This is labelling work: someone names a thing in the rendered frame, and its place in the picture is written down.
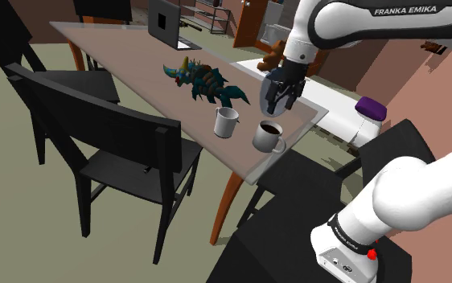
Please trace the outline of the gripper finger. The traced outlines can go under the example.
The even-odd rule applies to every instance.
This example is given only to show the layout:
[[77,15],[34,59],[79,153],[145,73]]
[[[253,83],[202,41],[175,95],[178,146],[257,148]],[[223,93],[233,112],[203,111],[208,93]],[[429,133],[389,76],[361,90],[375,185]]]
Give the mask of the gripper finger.
[[282,114],[285,112],[285,92],[287,86],[280,81],[271,81],[266,93],[268,106],[266,112],[268,114]]
[[305,86],[305,81],[301,80],[297,83],[292,84],[288,90],[286,91],[287,94],[287,102],[285,105],[285,108],[287,110],[291,110],[293,107],[294,102],[302,95],[302,91]]

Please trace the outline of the grey round plate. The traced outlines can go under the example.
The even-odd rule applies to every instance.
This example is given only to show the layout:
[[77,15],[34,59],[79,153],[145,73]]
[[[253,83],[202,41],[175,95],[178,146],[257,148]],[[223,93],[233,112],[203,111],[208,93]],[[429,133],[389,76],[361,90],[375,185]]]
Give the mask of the grey round plate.
[[267,91],[268,91],[268,88],[269,88],[269,83],[271,82],[271,81],[276,81],[275,80],[275,76],[276,76],[276,74],[277,74],[277,70],[279,69],[280,67],[278,67],[278,68],[274,68],[273,70],[271,70],[271,72],[269,72],[266,76],[265,76],[265,78],[263,79],[263,81],[262,81],[262,84],[261,84],[261,90],[260,90],[260,108],[261,108],[261,112],[265,115],[265,116],[267,116],[267,117],[278,117],[278,116],[280,116],[281,114],[268,114],[267,112],[266,112],[266,109],[267,109],[267,106],[268,106],[268,102],[267,102],[267,100],[266,100],[266,93],[267,93]]

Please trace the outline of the brown teddy bear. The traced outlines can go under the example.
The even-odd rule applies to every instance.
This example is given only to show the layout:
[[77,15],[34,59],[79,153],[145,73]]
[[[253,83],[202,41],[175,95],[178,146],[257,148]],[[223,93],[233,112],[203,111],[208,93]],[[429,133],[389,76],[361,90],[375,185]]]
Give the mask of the brown teddy bear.
[[280,61],[283,59],[283,52],[285,50],[286,42],[278,40],[272,47],[271,52],[263,57],[263,61],[257,64],[257,69],[262,72],[270,72],[277,68]]

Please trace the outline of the white mug with coffee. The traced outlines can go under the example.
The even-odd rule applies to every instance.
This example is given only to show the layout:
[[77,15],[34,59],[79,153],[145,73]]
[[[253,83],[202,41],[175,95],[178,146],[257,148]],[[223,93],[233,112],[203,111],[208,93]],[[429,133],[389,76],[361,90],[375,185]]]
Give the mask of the white mug with coffee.
[[283,129],[274,121],[261,121],[253,137],[253,146],[263,153],[282,154],[286,141],[282,138]]

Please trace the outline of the white toilet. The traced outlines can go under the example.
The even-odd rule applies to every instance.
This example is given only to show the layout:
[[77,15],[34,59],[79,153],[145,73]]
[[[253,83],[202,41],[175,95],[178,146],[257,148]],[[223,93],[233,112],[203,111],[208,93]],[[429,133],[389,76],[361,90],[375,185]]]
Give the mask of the white toilet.
[[265,9],[257,39],[269,46],[278,40],[287,40],[290,33],[288,27],[278,24],[283,11],[283,2],[284,0],[269,0]]

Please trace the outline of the empty white mug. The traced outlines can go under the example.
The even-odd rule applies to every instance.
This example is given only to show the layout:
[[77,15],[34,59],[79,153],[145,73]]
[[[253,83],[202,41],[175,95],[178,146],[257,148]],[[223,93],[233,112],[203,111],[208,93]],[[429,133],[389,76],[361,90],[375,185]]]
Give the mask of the empty white mug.
[[239,113],[229,107],[216,108],[214,134],[221,138],[230,138],[238,123]]

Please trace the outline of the orange wooden door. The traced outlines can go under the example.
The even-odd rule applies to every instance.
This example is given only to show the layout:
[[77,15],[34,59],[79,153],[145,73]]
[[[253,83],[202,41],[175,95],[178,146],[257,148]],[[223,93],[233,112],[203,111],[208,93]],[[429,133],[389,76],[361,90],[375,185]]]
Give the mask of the orange wooden door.
[[269,0],[240,0],[242,10],[236,27],[233,47],[253,47]]

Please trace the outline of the teal dragon toy figure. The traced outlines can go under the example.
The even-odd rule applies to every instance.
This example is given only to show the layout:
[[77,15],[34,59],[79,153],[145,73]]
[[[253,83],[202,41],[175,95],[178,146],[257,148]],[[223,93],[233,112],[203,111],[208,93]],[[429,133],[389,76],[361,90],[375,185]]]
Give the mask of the teal dragon toy figure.
[[191,84],[191,96],[194,100],[203,96],[211,104],[218,99],[223,107],[232,107],[231,99],[242,99],[250,104],[245,93],[235,85],[225,86],[228,82],[218,68],[202,64],[200,61],[189,60],[186,56],[180,68],[168,68],[163,66],[164,73],[173,78],[178,87],[183,84]]

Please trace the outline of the purple cushion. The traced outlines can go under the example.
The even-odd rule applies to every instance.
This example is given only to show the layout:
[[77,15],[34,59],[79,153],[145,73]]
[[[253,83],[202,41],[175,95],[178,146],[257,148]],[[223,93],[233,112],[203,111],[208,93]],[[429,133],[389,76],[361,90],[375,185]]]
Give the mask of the purple cushion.
[[370,97],[362,96],[355,105],[355,110],[374,121],[384,121],[387,116],[387,108]]

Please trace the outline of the grey open laptop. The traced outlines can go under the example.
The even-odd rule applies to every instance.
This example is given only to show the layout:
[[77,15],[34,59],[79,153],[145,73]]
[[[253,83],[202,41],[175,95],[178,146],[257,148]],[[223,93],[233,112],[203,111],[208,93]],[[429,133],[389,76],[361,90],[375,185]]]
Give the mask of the grey open laptop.
[[199,50],[200,46],[179,35],[181,9],[167,0],[149,0],[148,32],[175,50]]

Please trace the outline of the black robot stand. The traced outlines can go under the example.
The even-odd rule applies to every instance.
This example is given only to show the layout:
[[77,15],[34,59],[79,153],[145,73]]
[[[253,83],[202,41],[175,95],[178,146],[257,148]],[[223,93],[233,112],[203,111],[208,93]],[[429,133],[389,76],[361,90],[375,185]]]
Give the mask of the black robot stand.
[[341,283],[318,265],[310,232],[342,208],[324,195],[276,195],[233,233],[206,283]]

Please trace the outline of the glass top table, orange legs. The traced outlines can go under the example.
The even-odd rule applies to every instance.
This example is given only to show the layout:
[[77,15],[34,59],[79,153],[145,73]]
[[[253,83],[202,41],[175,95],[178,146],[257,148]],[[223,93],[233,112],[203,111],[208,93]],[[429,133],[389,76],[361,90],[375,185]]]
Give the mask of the glass top table, orange legs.
[[[206,49],[176,51],[151,36],[143,26],[65,22],[53,22],[52,26],[162,115],[179,120],[184,133],[229,168],[231,176],[224,184],[210,238],[211,244],[215,244],[241,184],[255,184],[279,158],[276,154],[259,152],[252,144],[259,122],[265,119],[259,105],[261,80]],[[232,137],[223,139],[213,133],[214,104],[193,100],[190,86],[178,87],[164,74],[165,67],[179,67],[185,57],[218,68],[248,97],[247,102],[235,100],[232,103],[240,114]]]

